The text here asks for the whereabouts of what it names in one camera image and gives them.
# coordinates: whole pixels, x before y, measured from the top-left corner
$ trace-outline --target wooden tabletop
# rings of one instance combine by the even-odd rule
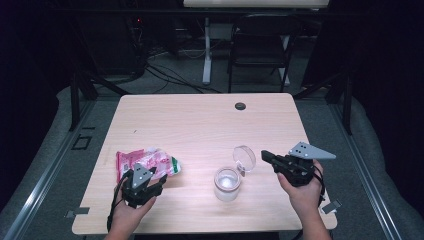
[[[237,110],[242,102],[246,109]],[[116,152],[158,147],[175,157],[182,171],[169,177],[162,195],[135,233],[212,233],[301,229],[288,195],[281,189],[261,150],[285,155],[308,142],[289,94],[127,95],[121,98],[77,215],[75,234],[105,234],[116,185]],[[222,202],[214,175],[236,167],[235,147],[246,145],[256,167],[242,178],[238,197]],[[333,213],[323,214],[328,229]]]
[[[329,0],[184,0],[185,7],[198,8],[326,8]]]

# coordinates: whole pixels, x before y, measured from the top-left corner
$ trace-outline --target pink plastic bag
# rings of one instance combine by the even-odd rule
[[[125,172],[130,169],[134,170],[134,165],[136,163],[141,163],[141,165],[146,169],[156,167],[156,172],[153,175],[152,180],[159,179],[165,174],[173,176],[181,171],[181,166],[177,159],[159,148],[148,148],[146,150],[141,149],[130,153],[117,152],[117,182],[121,180]]]

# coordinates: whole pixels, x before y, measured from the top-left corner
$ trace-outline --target clear jar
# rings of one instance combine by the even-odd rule
[[[240,190],[240,175],[232,168],[221,168],[215,175],[215,195],[224,202],[237,198]]]

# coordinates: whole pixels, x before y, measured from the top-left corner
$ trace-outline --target chair seat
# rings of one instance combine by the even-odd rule
[[[234,65],[284,67],[287,62],[279,36],[236,36]]]

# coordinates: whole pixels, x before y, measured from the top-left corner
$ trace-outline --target person's right arm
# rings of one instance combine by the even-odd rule
[[[314,160],[314,165],[321,173],[324,173],[318,161]],[[318,212],[317,204],[321,192],[321,183],[318,179],[313,178],[311,182],[305,186],[293,187],[283,174],[278,173],[277,177],[281,187],[289,195],[290,203],[299,216],[303,227],[304,239],[331,239]]]

